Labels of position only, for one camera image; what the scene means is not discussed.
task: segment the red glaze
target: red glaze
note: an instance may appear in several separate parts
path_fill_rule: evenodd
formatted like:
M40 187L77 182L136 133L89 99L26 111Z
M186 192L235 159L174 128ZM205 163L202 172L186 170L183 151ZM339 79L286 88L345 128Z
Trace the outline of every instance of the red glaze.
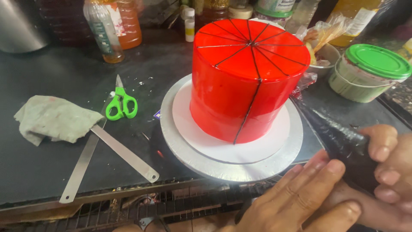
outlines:
M254 141L268 132L309 62L303 43L275 26L243 19L207 24L194 39L192 117L218 139Z

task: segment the piping bag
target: piping bag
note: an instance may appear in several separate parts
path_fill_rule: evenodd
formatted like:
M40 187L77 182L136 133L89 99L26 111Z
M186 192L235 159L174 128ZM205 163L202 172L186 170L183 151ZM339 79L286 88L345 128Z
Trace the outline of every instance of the piping bag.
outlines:
M329 158L338 159L345 164L343 180L350 187L374 196L374 189L379 185L374 175L378 162L369 156L370 138L293 97L291 99L322 141Z

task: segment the cloth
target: cloth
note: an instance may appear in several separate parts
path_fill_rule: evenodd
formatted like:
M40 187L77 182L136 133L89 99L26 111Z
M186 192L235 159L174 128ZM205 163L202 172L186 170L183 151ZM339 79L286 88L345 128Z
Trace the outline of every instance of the cloth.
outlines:
M36 95L14 118L20 122L19 130L23 137L38 146L46 136L52 141L75 143L103 116L62 98Z

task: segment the wire rack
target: wire rack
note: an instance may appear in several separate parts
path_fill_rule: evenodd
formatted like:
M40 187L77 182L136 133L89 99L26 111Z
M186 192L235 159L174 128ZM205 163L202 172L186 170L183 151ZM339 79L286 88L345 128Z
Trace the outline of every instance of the wire rack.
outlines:
M161 216L166 223L239 210L247 199L261 196L278 178L254 184L207 184L141 196L83 204L67 219L18 223L3 227L10 232L66 232L102 230L142 218Z

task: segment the scissors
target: scissors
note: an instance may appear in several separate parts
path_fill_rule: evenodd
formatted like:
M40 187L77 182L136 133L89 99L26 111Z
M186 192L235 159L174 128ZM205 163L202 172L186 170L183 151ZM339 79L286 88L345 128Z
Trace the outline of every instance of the scissors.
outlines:
M134 116L136 116L136 113L137 113L137 101L134 97L130 97L129 95L126 94L123 88L122 80L120 79L119 75L117 75L116 77L115 94L116 95L113 97L113 100L106 107L107 119L111 121L115 121L117 119L123 118L124 116L126 116L127 118L134 118ZM134 103L134 108L132 112L129 112L129 109L127 108L128 102ZM117 109L117 114L115 114L114 116L111 116L110 111L113 108Z

